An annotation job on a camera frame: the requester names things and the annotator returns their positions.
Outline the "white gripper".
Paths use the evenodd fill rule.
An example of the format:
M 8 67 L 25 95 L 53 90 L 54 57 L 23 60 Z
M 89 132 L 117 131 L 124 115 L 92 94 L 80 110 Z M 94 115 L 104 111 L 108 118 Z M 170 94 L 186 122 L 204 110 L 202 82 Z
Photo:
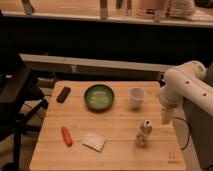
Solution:
M 169 124 L 172 120 L 173 110 L 167 108 L 178 107 L 182 103 L 182 96 L 168 86 L 163 86 L 160 89 L 159 102 L 164 107 L 161 110 L 161 123 Z

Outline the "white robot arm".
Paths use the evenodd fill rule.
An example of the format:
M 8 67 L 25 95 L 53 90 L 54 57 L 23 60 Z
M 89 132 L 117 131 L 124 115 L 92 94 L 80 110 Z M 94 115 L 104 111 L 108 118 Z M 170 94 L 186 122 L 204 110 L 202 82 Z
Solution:
M 206 84 L 206 68 L 199 61 L 189 61 L 169 68 L 164 73 L 165 85 L 159 91 L 161 123 L 169 124 L 173 109 L 180 106 L 186 98 L 213 116 L 213 87 Z

